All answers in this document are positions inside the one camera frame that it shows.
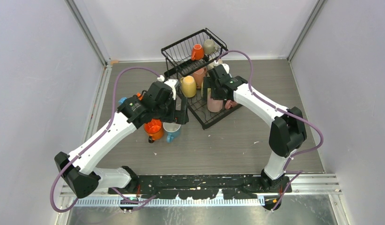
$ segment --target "wire rack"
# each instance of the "wire rack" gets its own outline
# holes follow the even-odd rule
[[[191,60],[191,50],[195,44],[203,45],[205,40],[213,40],[217,46],[217,51],[205,55],[201,60]],[[213,62],[221,53],[227,51],[227,45],[208,28],[197,31],[171,45],[161,49],[162,55],[165,56],[167,72],[166,77],[178,74],[188,76],[198,69],[207,66]]]
[[[219,46],[216,52],[205,55],[201,60],[191,60],[191,50],[195,44],[203,44],[205,40],[211,39]],[[162,54],[165,56],[167,71],[164,76],[171,79],[180,79],[188,76],[200,68],[203,68],[213,62],[221,53],[227,51],[227,45],[208,28],[195,32],[163,49]],[[178,89],[178,95],[182,96],[181,90]],[[188,109],[197,118],[203,129],[207,129],[219,122],[221,119],[231,114],[233,111],[241,107],[237,105],[231,109],[223,109],[219,112],[211,112],[207,109],[207,102],[202,99],[201,91],[197,90],[194,97],[188,98]]]

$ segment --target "table surface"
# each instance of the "table surface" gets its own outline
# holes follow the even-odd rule
[[[250,67],[246,60],[225,61],[233,76],[249,78]],[[253,87],[286,107],[303,105],[295,80],[286,60],[254,60]],[[110,118],[112,89],[117,74],[132,66],[149,67],[163,74],[165,62],[117,63],[112,67],[108,89],[100,115],[99,127]],[[118,83],[116,100],[147,90],[156,77],[144,70],[132,70]],[[270,157],[268,145],[270,128],[257,115],[241,107],[209,129],[203,130],[189,113],[190,122],[182,126],[180,137],[172,143],[166,137],[148,143],[143,128],[135,131],[116,145],[97,165],[101,168],[129,166],[137,174],[220,174],[260,173]],[[300,150],[311,148],[314,141],[306,126],[307,140]],[[295,157],[288,170],[323,172],[317,151]]]

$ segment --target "light blue mug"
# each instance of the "light blue mug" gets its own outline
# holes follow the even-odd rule
[[[181,125],[176,123],[163,123],[163,129],[168,133],[166,137],[166,142],[170,143],[173,139],[179,137],[181,133]]]

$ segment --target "blue mug handle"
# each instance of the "blue mug handle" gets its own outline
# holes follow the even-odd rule
[[[166,142],[171,143],[175,137],[171,134],[168,134],[168,137],[166,137]]]

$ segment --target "white wall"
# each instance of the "white wall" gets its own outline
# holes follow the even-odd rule
[[[1,225],[53,224],[53,158],[81,144],[102,71],[63,0],[0,1]]]
[[[289,55],[316,2],[78,0],[78,5],[88,9],[84,17],[93,21],[90,27],[97,29],[113,60],[164,59],[161,48],[205,27],[229,49],[253,59],[274,59]]]
[[[354,224],[385,225],[385,0],[327,1],[292,66]]]

